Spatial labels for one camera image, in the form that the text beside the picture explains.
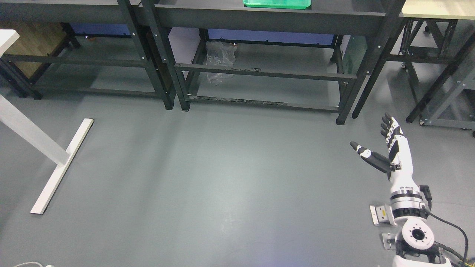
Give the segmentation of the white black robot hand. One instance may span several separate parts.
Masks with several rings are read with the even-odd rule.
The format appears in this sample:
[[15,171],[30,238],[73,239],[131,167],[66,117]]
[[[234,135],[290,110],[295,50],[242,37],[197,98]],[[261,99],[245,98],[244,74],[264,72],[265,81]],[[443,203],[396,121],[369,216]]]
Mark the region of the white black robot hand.
[[370,166],[387,174],[392,187],[390,192],[399,190],[420,191],[413,179],[413,161],[409,142],[398,121],[390,114],[382,117],[381,135],[387,144],[388,156],[367,149],[351,141],[351,147]]

